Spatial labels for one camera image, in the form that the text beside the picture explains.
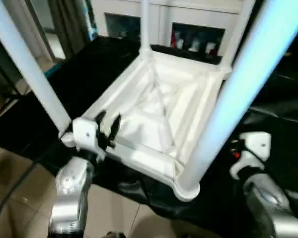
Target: cabinet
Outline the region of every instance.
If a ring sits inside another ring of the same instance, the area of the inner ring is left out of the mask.
[[[103,36],[140,38],[140,0],[92,0]],[[241,0],[151,0],[150,43],[223,56]]]

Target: curtain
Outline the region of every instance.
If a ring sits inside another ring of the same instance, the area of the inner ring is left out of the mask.
[[[56,34],[67,59],[90,42],[82,9],[83,0],[49,0]]]

